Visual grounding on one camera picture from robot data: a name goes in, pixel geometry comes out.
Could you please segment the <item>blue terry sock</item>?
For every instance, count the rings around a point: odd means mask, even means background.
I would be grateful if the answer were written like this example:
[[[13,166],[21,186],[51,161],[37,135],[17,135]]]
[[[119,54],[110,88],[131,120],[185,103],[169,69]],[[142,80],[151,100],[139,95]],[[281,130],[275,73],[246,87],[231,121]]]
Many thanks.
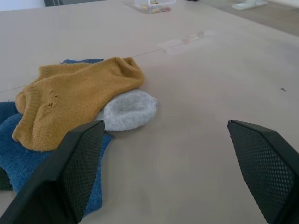
[[[99,59],[83,59],[83,60],[73,60],[73,59],[65,59],[64,61],[61,62],[61,64],[75,64],[75,63],[99,63],[102,62],[104,59],[99,58]]]
[[[6,171],[16,194],[35,168],[53,153],[28,150],[12,139],[12,133],[21,118],[22,114],[17,111],[14,101],[0,102],[0,167]],[[105,133],[95,182],[83,217],[102,207],[101,159],[111,140],[112,136]]]

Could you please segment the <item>light grey ankle sock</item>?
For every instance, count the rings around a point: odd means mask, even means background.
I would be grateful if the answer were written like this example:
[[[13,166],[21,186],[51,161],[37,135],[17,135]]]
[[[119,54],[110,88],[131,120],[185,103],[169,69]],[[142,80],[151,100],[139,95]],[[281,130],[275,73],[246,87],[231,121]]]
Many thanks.
[[[112,98],[95,120],[104,121],[107,131],[127,131],[149,122],[156,111],[156,98],[141,90],[131,90]]]

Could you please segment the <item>clear box with coloured bits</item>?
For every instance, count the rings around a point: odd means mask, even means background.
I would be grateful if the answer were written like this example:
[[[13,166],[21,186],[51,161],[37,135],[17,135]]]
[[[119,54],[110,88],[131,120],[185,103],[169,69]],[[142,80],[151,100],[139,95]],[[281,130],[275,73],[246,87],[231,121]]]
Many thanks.
[[[171,11],[176,0],[122,0],[122,3],[138,12],[155,14]]]

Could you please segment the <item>white object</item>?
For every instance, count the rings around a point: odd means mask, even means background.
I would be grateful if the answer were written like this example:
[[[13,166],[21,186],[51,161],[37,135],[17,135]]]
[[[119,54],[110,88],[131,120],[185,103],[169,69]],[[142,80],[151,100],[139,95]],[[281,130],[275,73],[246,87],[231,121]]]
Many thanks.
[[[243,10],[248,10],[256,7],[261,7],[267,5],[268,2],[265,0],[245,0],[244,3],[238,3],[238,4],[233,4],[232,8],[243,11]]]

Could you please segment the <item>dark perforated panel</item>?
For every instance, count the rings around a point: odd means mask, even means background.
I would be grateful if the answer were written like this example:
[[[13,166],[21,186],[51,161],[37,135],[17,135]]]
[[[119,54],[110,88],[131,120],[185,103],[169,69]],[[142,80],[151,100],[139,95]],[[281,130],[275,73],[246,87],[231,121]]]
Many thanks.
[[[43,0],[46,7],[64,5],[63,0]]]

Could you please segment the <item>dark green sock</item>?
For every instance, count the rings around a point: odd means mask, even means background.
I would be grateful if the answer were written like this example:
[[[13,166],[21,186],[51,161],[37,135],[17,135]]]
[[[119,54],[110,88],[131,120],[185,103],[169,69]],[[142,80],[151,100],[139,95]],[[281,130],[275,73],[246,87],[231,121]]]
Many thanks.
[[[6,171],[0,167],[0,191],[13,191]]]

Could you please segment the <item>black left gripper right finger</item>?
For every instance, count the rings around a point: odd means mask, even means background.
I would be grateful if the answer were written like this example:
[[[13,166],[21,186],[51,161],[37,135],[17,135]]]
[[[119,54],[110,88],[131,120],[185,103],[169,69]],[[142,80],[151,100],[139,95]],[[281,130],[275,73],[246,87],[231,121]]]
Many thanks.
[[[227,128],[250,193],[268,224],[299,224],[299,153],[276,131],[238,120]]]

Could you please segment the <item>clear tape patch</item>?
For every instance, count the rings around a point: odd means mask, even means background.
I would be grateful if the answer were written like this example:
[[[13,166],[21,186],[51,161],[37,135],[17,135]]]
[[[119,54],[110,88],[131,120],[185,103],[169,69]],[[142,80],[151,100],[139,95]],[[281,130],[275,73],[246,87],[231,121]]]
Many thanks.
[[[164,53],[175,56],[205,47],[214,42],[216,31],[203,30],[182,39],[171,39],[158,44]]]

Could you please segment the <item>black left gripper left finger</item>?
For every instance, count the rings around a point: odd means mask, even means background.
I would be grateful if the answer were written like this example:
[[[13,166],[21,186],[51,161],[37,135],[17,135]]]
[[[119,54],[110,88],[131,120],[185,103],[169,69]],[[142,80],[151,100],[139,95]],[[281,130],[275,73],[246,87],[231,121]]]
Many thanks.
[[[105,124],[69,131],[32,173],[0,224],[79,224],[96,179]]]

